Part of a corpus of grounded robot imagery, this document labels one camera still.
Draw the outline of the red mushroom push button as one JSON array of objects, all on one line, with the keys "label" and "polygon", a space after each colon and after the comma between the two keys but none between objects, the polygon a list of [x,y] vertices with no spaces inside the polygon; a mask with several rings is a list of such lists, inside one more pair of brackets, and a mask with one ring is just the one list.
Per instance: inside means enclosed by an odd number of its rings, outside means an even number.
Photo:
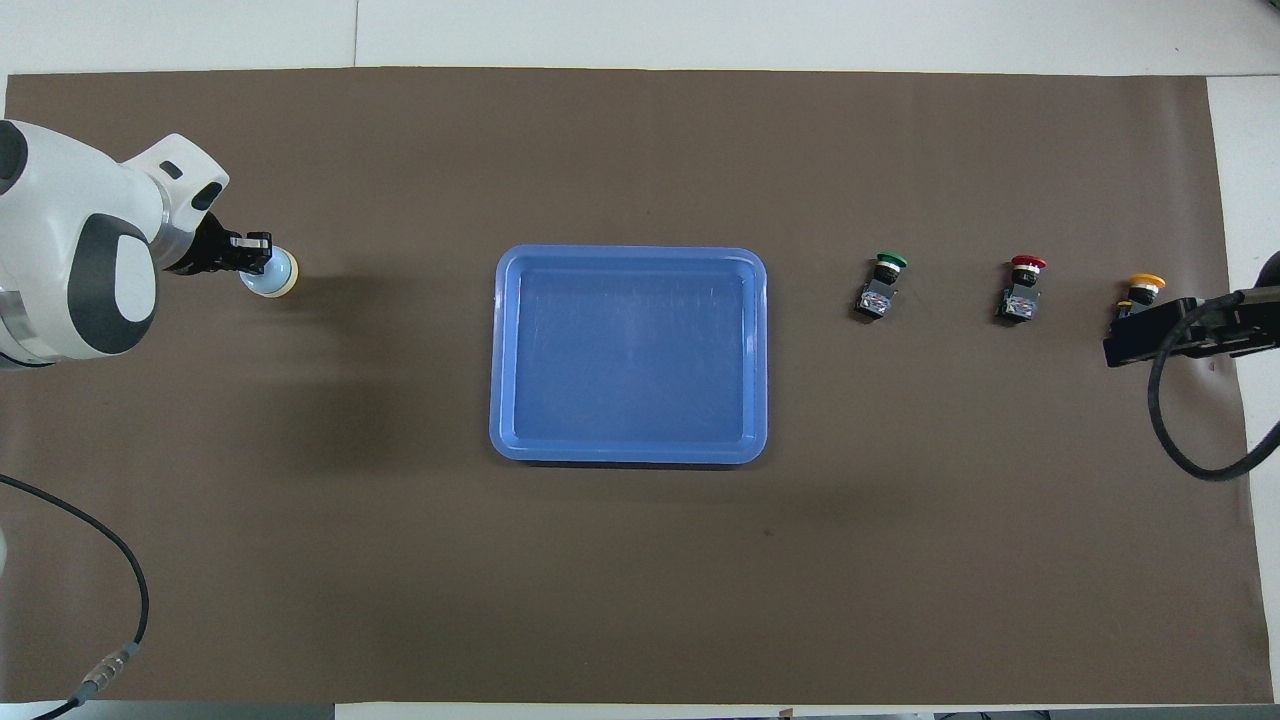
[{"label": "red mushroom push button", "polygon": [[1029,322],[1036,318],[1041,301],[1038,282],[1047,268],[1043,258],[1021,254],[1009,261],[1009,283],[1002,288],[995,309],[995,319],[1007,324]]}]

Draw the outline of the blue plastic tray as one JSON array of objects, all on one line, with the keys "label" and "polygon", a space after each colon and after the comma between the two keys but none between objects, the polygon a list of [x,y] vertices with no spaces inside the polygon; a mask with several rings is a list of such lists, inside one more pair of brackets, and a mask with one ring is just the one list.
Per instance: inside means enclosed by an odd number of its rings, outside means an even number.
[{"label": "blue plastic tray", "polygon": [[495,266],[492,446],[520,462],[753,462],[768,323],[746,249],[513,246]]}]

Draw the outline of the light blue call bell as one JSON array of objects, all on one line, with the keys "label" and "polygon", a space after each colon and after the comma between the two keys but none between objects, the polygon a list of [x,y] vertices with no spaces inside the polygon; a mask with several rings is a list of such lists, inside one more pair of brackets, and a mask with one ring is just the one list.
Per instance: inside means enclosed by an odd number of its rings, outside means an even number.
[{"label": "light blue call bell", "polygon": [[238,277],[250,292],[264,299],[279,299],[293,290],[300,278],[300,266],[289,251],[276,246],[261,273],[239,272]]}]

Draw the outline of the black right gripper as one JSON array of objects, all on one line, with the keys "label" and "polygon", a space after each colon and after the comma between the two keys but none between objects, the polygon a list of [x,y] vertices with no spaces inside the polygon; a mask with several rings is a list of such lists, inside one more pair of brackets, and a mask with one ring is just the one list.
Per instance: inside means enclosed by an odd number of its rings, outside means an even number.
[{"label": "black right gripper", "polygon": [[1106,366],[1151,360],[1185,315],[1198,346],[1235,346],[1235,357],[1280,348],[1280,286],[1257,286],[1202,304],[1175,299],[1116,316],[1103,338]]}]

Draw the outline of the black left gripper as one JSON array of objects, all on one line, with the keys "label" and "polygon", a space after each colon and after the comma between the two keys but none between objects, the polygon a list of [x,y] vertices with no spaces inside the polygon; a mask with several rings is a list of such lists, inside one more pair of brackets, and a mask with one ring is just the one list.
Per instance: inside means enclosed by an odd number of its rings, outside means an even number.
[{"label": "black left gripper", "polygon": [[196,275],[206,272],[238,272],[246,275],[262,275],[270,263],[271,251],[270,232],[241,234],[225,228],[215,215],[205,215],[189,247],[172,264],[172,273]]}]

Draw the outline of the brown table mat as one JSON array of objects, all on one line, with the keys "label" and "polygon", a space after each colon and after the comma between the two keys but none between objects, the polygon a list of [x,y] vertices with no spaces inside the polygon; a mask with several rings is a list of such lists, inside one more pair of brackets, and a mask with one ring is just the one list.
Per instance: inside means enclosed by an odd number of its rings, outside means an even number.
[{"label": "brown table mat", "polygon": [[[1229,286],[1193,77],[376,68],[22,76],[6,114],[300,260],[161,278],[123,357],[0,378],[0,471],[134,547],[119,698],[1266,703],[1248,488],[1155,441],[1101,340],[1126,278]],[[488,432],[521,243],[765,264],[736,469],[525,465]],[[890,311],[852,302],[905,256]],[[995,319],[1043,258],[1036,318]]]}]

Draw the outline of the yellow mushroom push button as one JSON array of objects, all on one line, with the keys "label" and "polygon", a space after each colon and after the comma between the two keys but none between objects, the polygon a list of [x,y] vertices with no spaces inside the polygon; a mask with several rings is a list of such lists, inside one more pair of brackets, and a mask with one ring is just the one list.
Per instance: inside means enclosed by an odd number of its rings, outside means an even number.
[{"label": "yellow mushroom push button", "polygon": [[1149,273],[1130,275],[1126,291],[1115,304],[1114,320],[1152,309],[1165,287],[1166,281],[1160,275]]}]

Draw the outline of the green mushroom push button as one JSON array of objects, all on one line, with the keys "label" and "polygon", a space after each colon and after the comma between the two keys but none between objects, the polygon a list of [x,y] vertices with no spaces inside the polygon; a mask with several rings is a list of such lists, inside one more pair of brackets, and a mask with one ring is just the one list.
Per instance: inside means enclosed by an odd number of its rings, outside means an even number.
[{"label": "green mushroom push button", "polygon": [[872,320],[883,318],[893,305],[899,279],[908,266],[909,261],[901,254],[878,252],[867,282],[854,299],[852,311]]}]

